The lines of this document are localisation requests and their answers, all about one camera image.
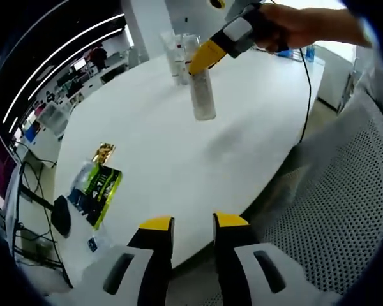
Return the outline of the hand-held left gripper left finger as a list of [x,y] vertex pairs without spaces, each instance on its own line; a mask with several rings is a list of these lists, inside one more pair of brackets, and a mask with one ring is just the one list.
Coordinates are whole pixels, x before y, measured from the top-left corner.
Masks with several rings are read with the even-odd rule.
[[80,305],[164,305],[172,271],[174,218],[143,222],[82,275]]

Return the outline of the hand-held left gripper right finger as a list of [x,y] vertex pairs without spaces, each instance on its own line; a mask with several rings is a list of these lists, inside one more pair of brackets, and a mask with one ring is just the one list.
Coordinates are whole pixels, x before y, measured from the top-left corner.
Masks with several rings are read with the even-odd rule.
[[319,290],[299,263],[260,243],[245,219],[213,214],[214,256],[224,305],[316,305]]

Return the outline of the person's right hand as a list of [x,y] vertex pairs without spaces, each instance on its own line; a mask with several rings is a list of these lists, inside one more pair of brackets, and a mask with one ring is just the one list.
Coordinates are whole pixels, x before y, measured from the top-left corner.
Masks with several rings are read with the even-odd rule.
[[263,4],[259,11],[265,18],[278,26],[278,30],[263,40],[257,40],[259,48],[269,53],[276,53],[279,41],[284,41],[289,48],[303,48],[317,40],[316,9],[296,9],[282,4]]

